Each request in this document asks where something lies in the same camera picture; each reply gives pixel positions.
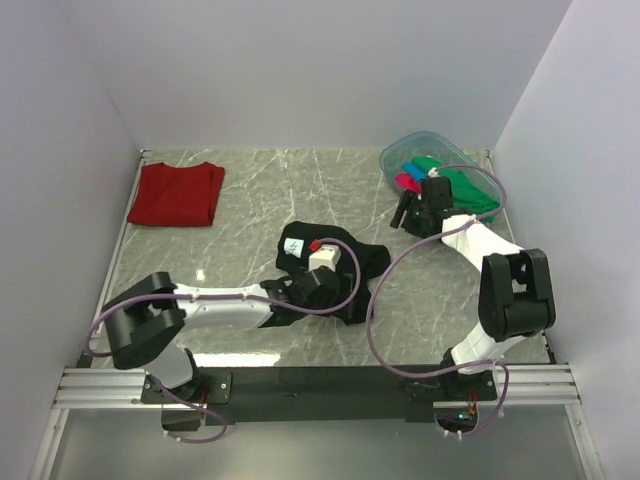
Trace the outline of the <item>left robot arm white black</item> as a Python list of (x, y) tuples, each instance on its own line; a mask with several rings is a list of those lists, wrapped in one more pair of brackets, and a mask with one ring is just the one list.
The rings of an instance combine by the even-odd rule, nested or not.
[(109, 351), (116, 369), (143, 368), (173, 399), (186, 402), (208, 381), (193, 354), (177, 345), (181, 331), (289, 326), (311, 310), (338, 305), (343, 292), (342, 279), (327, 267), (236, 289), (190, 287), (156, 272), (107, 304)]

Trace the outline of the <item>black t shirt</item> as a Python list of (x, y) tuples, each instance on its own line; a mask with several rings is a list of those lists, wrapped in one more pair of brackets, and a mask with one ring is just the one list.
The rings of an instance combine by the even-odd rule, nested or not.
[(354, 297), (344, 308), (329, 315), (346, 325), (363, 323), (371, 298), (367, 282), (380, 277), (391, 264), (386, 246), (362, 243), (338, 226), (293, 221), (284, 227), (278, 241), (276, 268), (283, 271), (284, 276), (307, 272), (311, 253), (309, 246), (312, 241), (323, 238), (340, 240), (353, 251), (341, 250), (335, 273), (339, 275), (342, 287), (339, 304), (350, 295)]

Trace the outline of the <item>clear blue plastic bin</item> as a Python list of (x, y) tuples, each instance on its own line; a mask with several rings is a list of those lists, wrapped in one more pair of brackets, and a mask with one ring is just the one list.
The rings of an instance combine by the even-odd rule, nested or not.
[[(427, 177), (419, 183), (420, 194), (401, 190), (394, 181), (396, 175), (404, 173), (402, 165), (405, 162), (412, 162), (412, 159), (418, 156), (430, 156), (441, 162), (440, 167), (430, 170)], [(475, 215), (477, 218), (484, 222), (492, 222), (503, 209), (500, 189), (492, 180), (490, 172), (439, 134), (423, 131), (394, 142), (380, 154), (379, 165), (385, 179), (399, 194), (399, 198), (403, 192), (408, 192), (419, 199), (427, 200), (432, 206), (442, 210), (443, 220), (453, 215), (475, 215), (465, 208), (454, 206), (450, 180), (438, 175), (438, 172), (445, 169), (463, 171), (477, 188), (499, 200), (498, 208), (485, 214)]]

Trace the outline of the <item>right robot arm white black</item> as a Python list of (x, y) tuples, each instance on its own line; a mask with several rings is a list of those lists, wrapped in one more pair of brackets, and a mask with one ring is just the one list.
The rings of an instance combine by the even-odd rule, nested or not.
[(540, 249), (523, 249), (490, 230), (470, 210), (456, 207), (451, 181), (424, 178), (405, 190), (390, 226), (440, 240), (480, 272), (478, 323), (443, 357), (438, 387), (459, 400), (478, 389), (496, 361), (513, 346), (550, 328), (556, 319), (549, 262)]

